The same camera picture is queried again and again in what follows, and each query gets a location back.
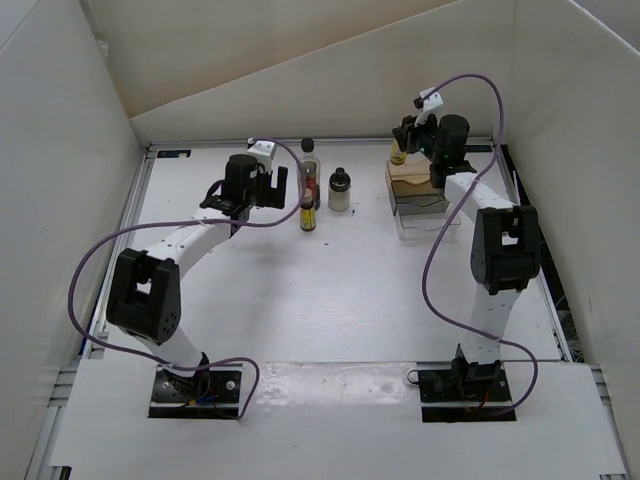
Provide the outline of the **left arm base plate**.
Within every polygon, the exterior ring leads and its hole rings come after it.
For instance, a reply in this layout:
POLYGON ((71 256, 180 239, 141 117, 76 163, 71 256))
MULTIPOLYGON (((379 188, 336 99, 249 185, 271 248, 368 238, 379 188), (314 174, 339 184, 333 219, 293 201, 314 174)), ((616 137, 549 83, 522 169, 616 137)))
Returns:
POLYGON ((151 419, 232 420, 239 415, 243 368, 239 363, 181 378, 156 368, 147 416, 151 419))

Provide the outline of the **tall dark sauce bottle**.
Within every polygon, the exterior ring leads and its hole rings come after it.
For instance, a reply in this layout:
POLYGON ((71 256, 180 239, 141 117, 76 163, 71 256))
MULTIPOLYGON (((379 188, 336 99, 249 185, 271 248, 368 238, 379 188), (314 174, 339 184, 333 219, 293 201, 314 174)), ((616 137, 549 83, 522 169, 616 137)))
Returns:
POLYGON ((301 164, 304 168, 304 174, 298 178, 299 193, 309 189, 313 194, 314 208, 318 210, 321 206, 321 163, 316 156, 315 143, 312 138, 303 138, 300 146, 303 153, 301 164))

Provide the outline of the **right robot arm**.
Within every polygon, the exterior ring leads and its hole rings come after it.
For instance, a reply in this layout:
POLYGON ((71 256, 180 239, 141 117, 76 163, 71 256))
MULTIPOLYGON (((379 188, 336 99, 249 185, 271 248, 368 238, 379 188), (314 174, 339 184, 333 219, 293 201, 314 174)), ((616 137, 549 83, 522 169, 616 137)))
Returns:
POLYGON ((477 284, 469 321, 456 354, 469 364, 453 370, 449 387, 470 400, 486 384, 476 365, 493 365, 516 301, 540 269, 538 214, 518 206, 481 183, 466 159, 468 121, 449 114, 429 114, 422 123, 415 116, 402 119, 392 130, 403 153, 421 153, 429 161, 432 187, 474 223, 470 268, 477 284))

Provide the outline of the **white powder shaker black cap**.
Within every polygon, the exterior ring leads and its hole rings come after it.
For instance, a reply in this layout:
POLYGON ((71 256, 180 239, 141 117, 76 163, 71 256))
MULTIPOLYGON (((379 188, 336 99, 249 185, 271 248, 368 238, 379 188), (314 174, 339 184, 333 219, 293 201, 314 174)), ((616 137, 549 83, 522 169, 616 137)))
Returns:
POLYGON ((328 207, 334 212, 346 211, 350 206, 351 178, 343 167, 329 177, 328 207))

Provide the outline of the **small yellow bottle brown cap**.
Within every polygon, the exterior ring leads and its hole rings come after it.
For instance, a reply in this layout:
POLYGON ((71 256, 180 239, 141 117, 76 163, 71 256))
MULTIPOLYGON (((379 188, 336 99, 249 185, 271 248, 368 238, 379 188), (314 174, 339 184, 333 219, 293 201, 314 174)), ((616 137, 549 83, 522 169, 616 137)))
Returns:
POLYGON ((306 188, 300 206, 299 225, 302 231, 311 232, 316 228, 316 209, 313 192, 306 188))

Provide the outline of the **small yellow bottle beige cap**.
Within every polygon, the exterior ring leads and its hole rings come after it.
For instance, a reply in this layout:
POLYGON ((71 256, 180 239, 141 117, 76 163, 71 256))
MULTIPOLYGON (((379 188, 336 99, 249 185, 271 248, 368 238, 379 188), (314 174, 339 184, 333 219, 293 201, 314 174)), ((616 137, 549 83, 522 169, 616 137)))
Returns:
POLYGON ((400 148, 396 140, 393 141, 391 146, 391 153, 389 161, 394 165, 403 165, 406 162, 407 154, 400 148))

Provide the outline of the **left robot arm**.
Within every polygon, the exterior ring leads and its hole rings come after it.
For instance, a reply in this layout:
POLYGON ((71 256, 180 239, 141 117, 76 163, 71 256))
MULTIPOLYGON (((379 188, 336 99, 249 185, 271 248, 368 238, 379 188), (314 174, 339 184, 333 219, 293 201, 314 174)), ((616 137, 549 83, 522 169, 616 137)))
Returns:
POLYGON ((272 170, 276 145, 259 142, 229 157, 224 178, 210 187, 193 224, 181 226, 156 244, 125 249, 118 256, 106 320, 136 338, 176 375, 175 388, 188 400, 206 395, 210 377, 197 366, 208 361, 180 327, 181 280, 205 254, 229 240, 254 207, 282 209, 288 169, 272 170), (272 175, 277 183, 271 185, 272 175))

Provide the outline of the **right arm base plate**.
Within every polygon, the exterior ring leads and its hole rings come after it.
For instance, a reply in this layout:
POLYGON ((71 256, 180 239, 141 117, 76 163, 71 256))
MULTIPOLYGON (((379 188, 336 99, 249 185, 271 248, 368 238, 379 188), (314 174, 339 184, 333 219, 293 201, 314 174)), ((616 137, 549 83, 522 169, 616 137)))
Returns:
POLYGON ((506 372, 501 370, 491 385, 461 389, 447 369, 411 369, 410 386, 419 390, 423 423, 515 422, 512 395, 506 372))

